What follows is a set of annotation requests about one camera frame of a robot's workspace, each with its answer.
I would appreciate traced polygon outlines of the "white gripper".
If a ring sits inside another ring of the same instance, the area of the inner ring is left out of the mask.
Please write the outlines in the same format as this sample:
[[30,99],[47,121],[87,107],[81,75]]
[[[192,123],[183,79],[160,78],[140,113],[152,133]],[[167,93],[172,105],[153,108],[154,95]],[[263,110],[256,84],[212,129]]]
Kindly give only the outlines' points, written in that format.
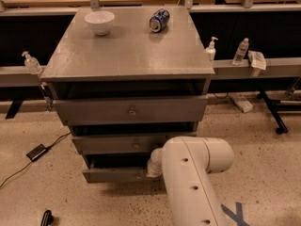
[[158,177],[162,174],[162,153],[161,148],[155,149],[150,154],[147,164],[147,176],[150,178]]

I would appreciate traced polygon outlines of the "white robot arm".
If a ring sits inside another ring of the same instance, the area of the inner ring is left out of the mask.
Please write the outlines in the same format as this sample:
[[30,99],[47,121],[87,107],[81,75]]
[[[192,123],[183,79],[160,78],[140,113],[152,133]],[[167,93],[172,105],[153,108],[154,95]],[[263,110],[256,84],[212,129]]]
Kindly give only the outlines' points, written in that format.
[[208,175],[233,161],[228,142],[214,137],[174,137],[151,152],[147,175],[164,179],[174,226],[227,226]]

